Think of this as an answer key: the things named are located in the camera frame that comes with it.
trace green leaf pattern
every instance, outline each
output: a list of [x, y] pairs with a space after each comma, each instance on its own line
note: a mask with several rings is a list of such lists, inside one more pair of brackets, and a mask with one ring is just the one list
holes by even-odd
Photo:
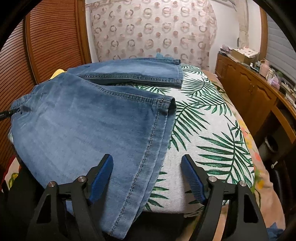
[[[196, 66], [181, 64], [183, 84], [181, 89], [127, 83], [136, 88], [174, 96], [176, 119], [163, 167], [156, 180], [145, 209], [169, 210], [176, 200], [185, 201], [185, 216], [199, 215], [203, 206], [194, 199], [180, 170], [181, 157], [190, 154], [196, 164], [229, 183], [244, 180], [249, 187], [254, 183], [254, 167], [240, 126], [217, 89]], [[174, 186], [178, 169], [179, 185]]]

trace bed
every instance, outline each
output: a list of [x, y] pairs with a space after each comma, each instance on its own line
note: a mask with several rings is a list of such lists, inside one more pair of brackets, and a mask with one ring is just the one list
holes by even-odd
[[[179, 241], [189, 240], [203, 210], [203, 206], [195, 201], [180, 169], [181, 157], [189, 153], [208, 174], [229, 183], [244, 180], [256, 197], [266, 227], [276, 223], [278, 228], [285, 229], [284, 213], [269, 174], [248, 128], [223, 86], [208, 71], [187, 64], [181, 66], [184, 73], [181, 89], [129, 83], [146, 91], [174, 96], [177, 105], [169, 149], [144, 211], [196, 216], [178, 238]], [[233, 157], [229, 150], [235, 150], [230, 149], [231, 145], [238, 153]], [[13, 156], [3, 179], [8, 189], [17, 178], [19, 169]], [[228, 204], [224, 202], [214, 240], [221, 240], [227, 209]]]

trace stitching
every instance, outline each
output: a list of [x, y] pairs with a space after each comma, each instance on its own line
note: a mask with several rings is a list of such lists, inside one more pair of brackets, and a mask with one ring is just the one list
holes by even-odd
[[128, 98], [128, 97], [125, 97], [123, 95], [129, 95], [129, 96], [133, 96], [135, 98], [142, 98], [142, 96], [138, 96], [138, 95], [134, 95], [134, 94], [127, 94], [127, 93], [122, 93], [122, 92], [118, 92], [118, 91], [112, 91], [112, 90], [108, 90], [104, 87], [102, 87], [101, 85], [97, 85], [95, 83], [92, 83], [92, 82], [89, 82], [87, 80], [85, 80], [87, 83], [95, 86], [97, 89], [101, 90], [102, 92], [108, 94], [108, 95], [111, 95], [111, 96], [118, 96], [120, 98], [124, 98], [124, 99], [128, 99], [128, 100], [133, 100], [133, 101], [138, 101], [138, 102], [144, 102], [144, 103], [148, 103], [148, 104], [155, 104], [155, 105], [158, 105], [158, 106], [163, 106], [161, 103], [162, 102], [165, 102], [165, 103], [168, 103], [170, 104], [170, 101], [168, 100], [164, 100], [163, 98], [162, 99], [152, 99], [152, 98], [149, 98], [149, 97], [144, 97], [144, 99], [147, 99], [147, 100], [150, 100], [150, 101], [144, 101], [144, 100], [137, 100], [137, 99], [132, 99], [132, 98]]
[[125, 203], [124, 203], [124, 205], [123, 205], [123, 207], [122, 207], [122, 209], [121, 209], [121, 212], [120, 212], [119, 217], [117, 218], [117, 220], [116, 220], [116, 222], [115, 222], [115, 224], [114, 224], [114, 226], [113, 226], [113, 228], [112, 228], [112, 230], [111, 230], [111, 232], [110, 232], [110, 235], [113, 234], [114, 229], [116, 228], [116, 226], [117, 226], [117, 224], [118, 224], [118, 222], [119, 222], [121, 216], [123, 215], [124, 209], [126, 208], [126, 206], [127, 206], [127, 204], [128, 204], [128, 200], [129, 200], [129, 198], [130, 198], [130, 196], [131, 196], [131, 193], [133, 192], [133, 189], [134, 189], [134, 187], [135, 187], [135, 185], [136, 185], [136, 181], [137, 181], [138, 176], [139, 176], [139, 174], [140, 174], [140, 172], [141, 172], [141, 170], [142, 170], [142, 167], [143, 167], [143, 165], [144, 165], [145, 159], [146, 159], [146, 157], [147, 157], [147, 153], [148, 153], [148, 151], [149, 151], [149, 149], [150, 149], [150, 146], [151, 146], [151, 143], [152, 143], [152, 138], [153, 138], [153, 136], [154, 136], [154, 130], [155, 130], [155, 127], [156, 127], [156, 123], [157, 123], [157, 121], [158, 121], [158, 116], [159, 116], [159, 110], [158, 110], [158, 112], [157, 112], [156, 120], [155, 120], [155, 123], [154, 123], [153, 129], [152, 129], [152, 133], [151, 133], [151, 136], [150, 136], [150, 140], [149, 140], [148, 148], [147, 148], [147, 151], [145, 152], [145, 155], [144, 155], [143, 161], [142, 161], [142, 163], [141, 163], [141, 165], [140, 165], [140, 169], [139, 169], [139, 171], [137, 172], [137, 174], [136, 174], [136, 176], [135, 176], [135, 178], [134, 178], [134, 180], [133, 180], [133, 184], [132, 184], [131, 189], [130, 189], [130, 191], [129, 191], [129, 193], [128, 193], [128, 196], [127, 196], [127, 198], [126, 198], [126, 201], [125, 201]]
[[105, 80], [109, 79], [129, 79], [129, 80], [147, 80], [150, 82], [160, 82], [160, 83], [177, 83], [180, 79], [164, 79], [164, 78], [156, 78], [156, 77], [145, 77], [145, 76], [134, 76], [134, 75], [111, 75], [111, 74], [98, 74], [98, 75], [86, 75], [86, 74], [78, 74], [77, 76], [83, 78], [83, 79], [96, 79], [96, 78], [102, 78]]

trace metal bolt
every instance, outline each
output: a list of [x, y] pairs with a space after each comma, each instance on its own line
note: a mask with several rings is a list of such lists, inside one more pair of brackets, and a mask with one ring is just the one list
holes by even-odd
[[51, 181], [51, 182], [48, 183], [48, 186], [51, 187], [51, 188], [54, 187], [55, 185], [56, 185], [55, 181]]
[[271, 165], [271, 168], [273, 169], [276, 164], [277, 164], [277, 161], [274, 164]]
[[210, 176], [210, 177], [209, 177], [209, 180], [210, 180], [211, 182], [215, 182], [215, 181], [217, 181], [217, 178], [214, 177], [214, 176]]
[[82, 183], [82, 182], [84, 182], [86, 180], [86, 177], [85, 176], [80, 176], [80, 177], [77, 178], [77, 180]]
[[239, 184], [242, 186], [242, 187], [245, 187], [247, 184], [245, 181], [240, 181]]

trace jeans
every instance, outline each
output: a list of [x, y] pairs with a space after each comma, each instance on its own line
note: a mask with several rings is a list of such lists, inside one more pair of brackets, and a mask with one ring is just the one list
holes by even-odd
[[[102, 202], [93, 204], [91, 213], [98, 227], [120, 239], [155, 185], [176, 105], [170, 96], [99, 83], [134, 80], [178, 86], [183, 78], [173, 61], [138, 62], [120, 60], [109, 62], [112, 68], [105, 62], [69, 69], [12, 104], [12, 109], [20, 108], [11, 118], [15, 149], [43, 187], [52, 180], [72, 182], [98, 165], [105, 153], [112, 155], [114, 168], [106, 194]], [[132, 70], [130, 65], [136, 72], [124, 73]]]

